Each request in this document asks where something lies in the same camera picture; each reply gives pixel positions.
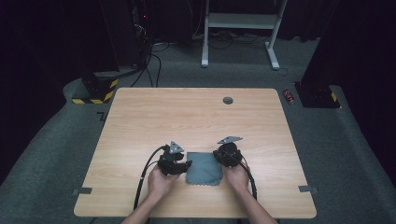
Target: soda can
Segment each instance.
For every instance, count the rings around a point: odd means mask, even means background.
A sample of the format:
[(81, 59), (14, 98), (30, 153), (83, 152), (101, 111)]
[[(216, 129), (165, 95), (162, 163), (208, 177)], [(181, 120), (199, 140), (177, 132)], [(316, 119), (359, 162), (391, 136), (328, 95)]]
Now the soda can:
[(289, 105), (294, 105), (294, 97), (291, 95), (291, 92), (289, 90), (284, 90), (283, 95), (286, 98), (286, 101), (289, 103)]

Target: wooden tabletop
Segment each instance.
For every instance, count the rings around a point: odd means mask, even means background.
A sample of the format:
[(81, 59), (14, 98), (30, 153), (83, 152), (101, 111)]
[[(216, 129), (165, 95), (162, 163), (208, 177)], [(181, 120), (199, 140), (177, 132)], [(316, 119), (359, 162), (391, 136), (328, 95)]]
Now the wooden tabletop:
[[(233, 103), (223, 103), (232, 97)], [(316, 215), (279, 96), (272, 89), (120, 88), (108, 113), (75, 214), (126, 217), (151, 153), (175, 141), (187, 152), (212, 152), (227, 136), (246, 158), (258, 201), (276, 218)], [(160, 151), (154, 161), (163, 153)], [(147, 179), (140, 200), (147, 195)], [(245, 217), (226, 182), (191, 186), (181, 175), (152, 217)]]

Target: white desk stand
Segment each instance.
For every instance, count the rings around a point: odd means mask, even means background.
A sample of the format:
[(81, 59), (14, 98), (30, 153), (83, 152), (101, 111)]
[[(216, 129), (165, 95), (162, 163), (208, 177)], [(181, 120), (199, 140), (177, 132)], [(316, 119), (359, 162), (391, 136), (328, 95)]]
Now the white desk stand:
[(280, 23), (282, 22), (283, 12), (285, 11), (288, 0), (282, 0), (280, 10), (277, 15), (209, 13), (209, 1), (210, 0), (206, 0), (205, 36), (202, 51), (202, 67), (209, 66), (209, 27), (223, 27), (273, 30), (270, 42), (265, 42), (265, 48), (267, 49), (273, 69), (279, 69), (279, 63), (277, 62), (277, 58), (274, 53), (274, 44)]

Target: person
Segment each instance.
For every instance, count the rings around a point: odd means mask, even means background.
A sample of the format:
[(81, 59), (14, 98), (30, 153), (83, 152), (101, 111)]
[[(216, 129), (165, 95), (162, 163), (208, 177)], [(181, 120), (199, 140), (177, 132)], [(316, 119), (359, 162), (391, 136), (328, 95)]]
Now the person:
[[(248, 174), (240, 165), (233, 168), (222, 166), (230, 186), (247, 213), (251, 224), (276, 223), (248, 190)], [(148, 196), (121, 224), (144, 224), (156, 204), (170, 191), (180, 175), (164, 175), (156, 165), (148, 176)]]

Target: hand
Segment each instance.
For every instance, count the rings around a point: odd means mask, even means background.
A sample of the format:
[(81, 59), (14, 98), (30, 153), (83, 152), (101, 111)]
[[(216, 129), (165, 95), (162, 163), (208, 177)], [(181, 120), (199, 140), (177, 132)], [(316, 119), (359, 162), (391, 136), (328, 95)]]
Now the hand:
[(248, 190), (248, 173), (241, 165), (233, 168), (222, 166), (222, 170), (234, 191)]
[(161, 199), (172, 188), (175, 180), (180, 175), (164, 175), (161, 169), (156, 165), (148, 176), (148, 195)]

